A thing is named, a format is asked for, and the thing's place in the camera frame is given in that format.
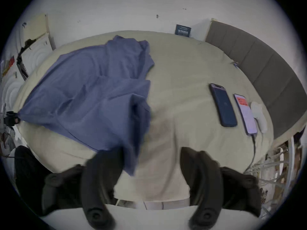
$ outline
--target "black smartphone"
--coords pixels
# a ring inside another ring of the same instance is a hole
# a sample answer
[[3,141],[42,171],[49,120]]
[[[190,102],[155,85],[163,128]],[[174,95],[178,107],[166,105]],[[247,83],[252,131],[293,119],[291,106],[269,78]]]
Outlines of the black smartphone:
[[225,88],[214,83],[210,83],[209,88],[219,114],[221,125],[224,127],[237,126],[237,119]]

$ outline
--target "bed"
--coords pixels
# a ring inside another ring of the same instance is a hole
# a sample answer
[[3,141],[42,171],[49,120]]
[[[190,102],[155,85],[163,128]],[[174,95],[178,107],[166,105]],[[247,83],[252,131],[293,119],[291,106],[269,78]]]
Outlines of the bed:
[[[268,131],[258,132],[258,161],[274,141],[274,128],[269,111],[254,85],[233,65],[221,49],[204,41],[167,33],[120,31],[78,40],[53,53],[26,80],[18,92],[13,110],[23,106],[31,90],[48,68],[65,53],[105,44],[115,35],[147,40],[155,66],[147,79],[151,87],[147,102],[151,107],[151,125],[144,137],[135,176],[123,172],[115,186],[115,197],[128,201],[175,201],[189,197],[179,166],[182,146],[204,150],[218,161],[239,172],[251,163],[253,142],[246,135],[233,94],[240,94],[250,103],[263,104]],[[224,86],[233,105],[238,125],[220,125],[209,83]],[[17,125],[36,158],[52,172],[61,172],[75,164],[84,164],[95,152],[44,127],[24,121]]]

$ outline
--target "black sign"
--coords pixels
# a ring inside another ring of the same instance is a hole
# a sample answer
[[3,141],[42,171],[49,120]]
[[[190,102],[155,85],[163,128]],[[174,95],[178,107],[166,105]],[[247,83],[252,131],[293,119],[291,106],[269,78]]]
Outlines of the black sign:
[[176,35],[190,37],[190,32],[191,32],[191,27],[176,25],[176,31],[175,31]]

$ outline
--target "cable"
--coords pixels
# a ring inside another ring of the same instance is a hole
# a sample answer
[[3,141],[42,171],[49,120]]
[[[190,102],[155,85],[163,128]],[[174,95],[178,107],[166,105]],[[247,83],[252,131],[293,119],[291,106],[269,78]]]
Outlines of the cable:
[[5,155],[0,155],[1,157],[5,157],[5,158],[10,158],[10,159],[25,159],[22,157],[10,157],[10,156],[5,156]]
[[251,139],[253,140],[253,144],[254,144],[254,155],[253,155],[253,159],[251,160],[250,165],[247,167],[247,169],[244,171],[244,174],[246,173],[246,171],[251,167],[251,165],[254,162],[255,159],[255,154],[256,154],[256,134],[251,135]]

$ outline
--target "headboard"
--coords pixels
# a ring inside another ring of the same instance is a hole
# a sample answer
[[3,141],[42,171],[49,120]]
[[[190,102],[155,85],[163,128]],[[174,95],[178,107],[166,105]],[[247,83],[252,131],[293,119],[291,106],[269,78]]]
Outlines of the headboard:
[[212,21],[206,42],[238,62],[270,113],[274,139],[304,115],[306,92],[292,68],[270,46],[243,30],[217,21]]

